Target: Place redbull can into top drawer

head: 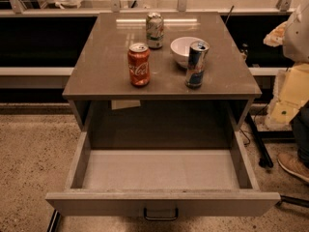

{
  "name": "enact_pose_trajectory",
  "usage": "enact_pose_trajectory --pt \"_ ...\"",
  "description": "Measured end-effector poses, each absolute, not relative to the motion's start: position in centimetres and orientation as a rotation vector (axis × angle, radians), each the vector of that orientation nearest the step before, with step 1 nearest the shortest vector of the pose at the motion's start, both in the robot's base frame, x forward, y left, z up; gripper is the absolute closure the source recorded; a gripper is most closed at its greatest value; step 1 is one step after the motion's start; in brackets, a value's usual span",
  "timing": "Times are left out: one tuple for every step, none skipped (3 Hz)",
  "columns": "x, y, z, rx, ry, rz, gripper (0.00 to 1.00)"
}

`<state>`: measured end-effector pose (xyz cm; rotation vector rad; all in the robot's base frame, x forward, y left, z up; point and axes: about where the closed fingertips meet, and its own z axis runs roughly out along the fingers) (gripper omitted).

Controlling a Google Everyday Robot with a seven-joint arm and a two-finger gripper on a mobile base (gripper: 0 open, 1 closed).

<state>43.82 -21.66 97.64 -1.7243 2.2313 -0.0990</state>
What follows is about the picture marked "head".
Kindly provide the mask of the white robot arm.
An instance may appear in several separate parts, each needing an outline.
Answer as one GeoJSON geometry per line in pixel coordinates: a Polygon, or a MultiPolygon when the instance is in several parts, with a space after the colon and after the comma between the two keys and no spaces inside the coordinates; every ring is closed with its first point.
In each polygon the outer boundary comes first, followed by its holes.
{"type": "Polygon", "coordinates": [[[303,0],[287,21],[268,33],[264,44],[282,45],[283,55],[294,62],[275,77],[273,99],[267,109],[266,125],[279,129],[309,102],[309,0],[303,0]]]}

